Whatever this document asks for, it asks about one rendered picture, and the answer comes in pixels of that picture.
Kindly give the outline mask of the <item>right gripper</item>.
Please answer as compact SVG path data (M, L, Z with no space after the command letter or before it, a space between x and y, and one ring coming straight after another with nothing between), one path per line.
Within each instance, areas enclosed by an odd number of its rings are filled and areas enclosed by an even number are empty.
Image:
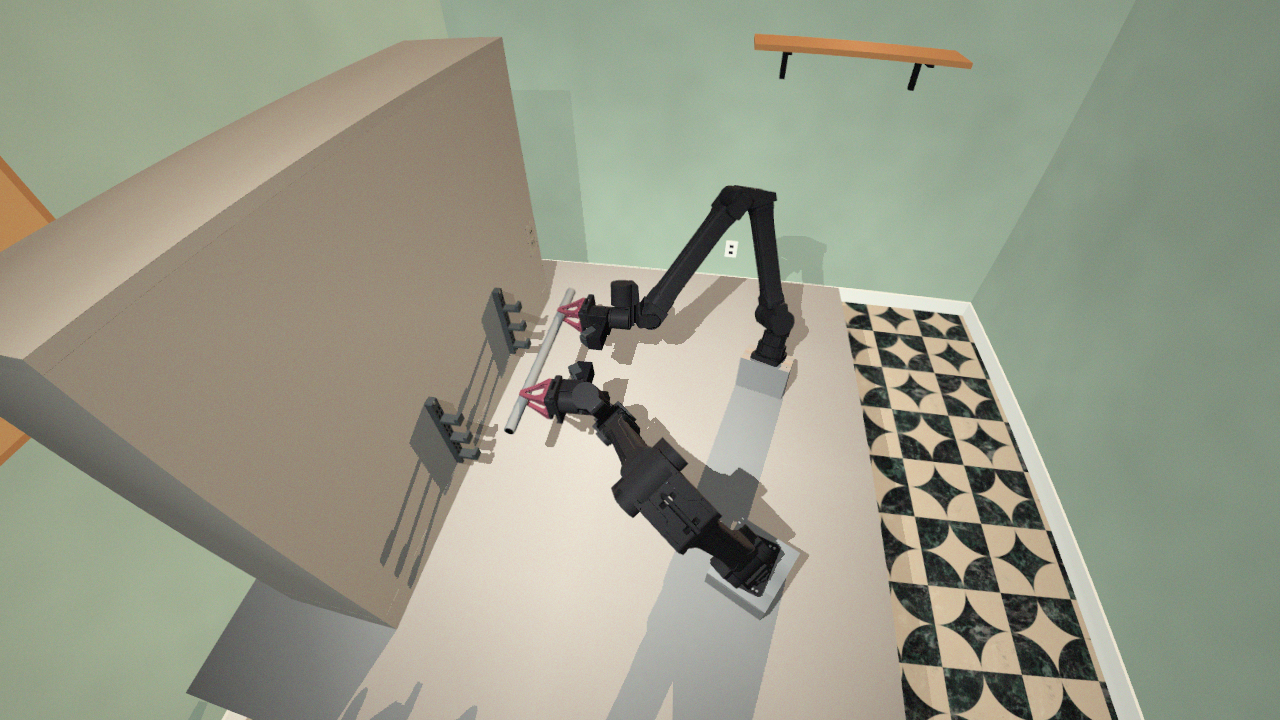
M579 299L573 304L568 304L557 309L557 313L562 313L566 315L563 322L568 323L579 332L586 331L590 327L588 320L588 313L590 311L591 307L608 307L608 306L595 306L596 304L594 293L589 293L588 299ZM567 310L568 307L577 307L577 309ZM567 318L577 318L577 319L580 318L580 320L579 323L575 323Z

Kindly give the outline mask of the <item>tan wall panel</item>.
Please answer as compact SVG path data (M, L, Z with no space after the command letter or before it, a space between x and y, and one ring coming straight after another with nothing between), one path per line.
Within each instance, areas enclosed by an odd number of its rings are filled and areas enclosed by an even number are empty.
M0 252L0 416L291 600L397 629L549 300L502 37L404 40Z

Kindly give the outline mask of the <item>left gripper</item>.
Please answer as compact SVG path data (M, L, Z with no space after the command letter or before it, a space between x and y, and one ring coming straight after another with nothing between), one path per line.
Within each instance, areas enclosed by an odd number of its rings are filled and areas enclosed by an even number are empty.
M545 416L547 419L553 419L556 415L557 423L563 424L566 413L582 414L582 410L573 405L572 392L559 391L562 380L563 380L562 375L556 375L554 379L547 379L538 383L536 386L520 389L518 395L522 396L524 398L529 398L529 401L531 400L535 404L545 406L545 407L539 407L538 405L531 404L531 401L527 404L529 407L532 407L536 413L541 414L541 416ZM527 393L535 389L543 389L541 395Z

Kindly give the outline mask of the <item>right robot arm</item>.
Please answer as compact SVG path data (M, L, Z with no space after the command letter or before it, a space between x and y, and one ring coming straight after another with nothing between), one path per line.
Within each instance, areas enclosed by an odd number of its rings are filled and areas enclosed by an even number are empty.
M608 322L611 307L591 307L588 313L588 320L589 325L593 327L581 332L579 336L581 343L588 348L602 350L612 328L630 331L634 322L639 328L657 329L668 316L667 313L675 304L675 299L710 250L714 249L722 234L748 211L753 229L760 291L755 318L767 329L762 340L758 341L751 357L771 366L778 366L787 356L785 342L794 328L794 314L788 313L788 305L785 304L780 279L773 214L777 195L765 190L742 188L744 186L730 184L721 190L721 195L710 204L707 219L641 302L639 301L637 284L634 281L612 281L611 305L614 307L611 311L611 322Z

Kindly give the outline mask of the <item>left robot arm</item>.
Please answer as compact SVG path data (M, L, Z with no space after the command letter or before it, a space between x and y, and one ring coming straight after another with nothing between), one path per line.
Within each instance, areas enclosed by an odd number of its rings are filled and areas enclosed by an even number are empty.
M593 363L579 361L568 369L572 380L563 379L559 391L573 391L573 404L584 410L584 415L596 416L598 423L593 428L598 438L605 446L612 443L620 457L621 478L611 487L620 507L631 518L641 512L678 553L695 547L710 553L712 568L724 580L736 589L760 597L778 557L780 544L758 536L760 541L748 525L731 532L721 520L717 521L722 518L721 512L678 473L689 462L663 437L653 447L646 446L636 418L620 401L612 405L608 391L593 384ZM765 544L771 544L773 552Z

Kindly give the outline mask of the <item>grey metal bar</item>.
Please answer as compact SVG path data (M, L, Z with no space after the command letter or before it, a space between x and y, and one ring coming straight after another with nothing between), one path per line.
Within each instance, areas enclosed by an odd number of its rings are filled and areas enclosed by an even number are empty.
M568 288L567 292L564 293L564 299L562 300L561 306L571 304L572 300L573 300L573 295L575 293L576 293L576 291L573 288ZM547 357L548 357L548 355L550 352L552 345L556 341L556 336L558 334L558 332L561 329L562 322L564 320L564 316L566 315L562 314L562 313L556 313L554 320L552 322L550 328L549 328L549 331L547 333L547 337L543 341L541 348L538 352L538 357L532 363L532 368L529 372L529 377L525 380L522 389L529 388L531 386L536 386L538 378L539 378L539 375L541 373L541 368L544 366L544 364L547 361ZM518 395L518 398L517 398L517 401L515 404L515 407L513 407L512 413L509 414L509 419L506 423L504 430L506 430L507 434L509 434L509 436L515 434L515 430L518 427L518 421L521 420L521 416L524 415L524 410L527 406L527 404L529 404L529 398L524 398L522 396Z

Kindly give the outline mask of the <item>dark grey wall rack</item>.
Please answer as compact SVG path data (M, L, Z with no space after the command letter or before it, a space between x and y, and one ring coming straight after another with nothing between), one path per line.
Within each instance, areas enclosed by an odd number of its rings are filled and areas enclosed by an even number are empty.
M509 348L509 354L516 354L518 348L530 348L531 346L530 338L527 338L526 341L517 341L515 340L515 333L513 333L513 331L524 332L527 327L526 322L522 320L521 324L511 323L508 315L508 313L521 311L522 309L521 301L517 301L516 305L506 304L500 288L494 288L492 291L492 296L497 306L497 313L500 319L500 325L506 336L506 343ZM460 443L470 445L471 439L474 438L471 430L466 430L466 433L454 432L451 427L451 425L461 427L462 421L465 421L463 414L460 411L456 415L443 413L442 406L438 402L436 397L428 397L424 405L428 409L430 416L433 418L436 429L440 432L442 438L445 441L445 445L451 450L451 454L453 455L456 462L465 462L463 457L477 460L481 454L479 447L462 448L462 446L460 445Z

